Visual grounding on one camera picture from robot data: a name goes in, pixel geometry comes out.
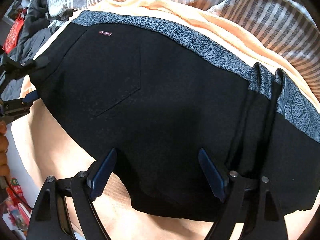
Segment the person's left hand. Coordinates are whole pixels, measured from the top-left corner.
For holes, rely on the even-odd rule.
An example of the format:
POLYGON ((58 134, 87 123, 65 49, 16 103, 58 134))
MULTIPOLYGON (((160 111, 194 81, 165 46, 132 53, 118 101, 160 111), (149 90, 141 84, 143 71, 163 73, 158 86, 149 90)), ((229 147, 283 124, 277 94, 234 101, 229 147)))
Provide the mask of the person's left hand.
POLYGON ((0 124, 0 174, 5 177, 7 181, 10 180, 10 168, 8 166, 7 151, 9 141, 5 136, 7 132, 7 125, 4 121, 0 124))

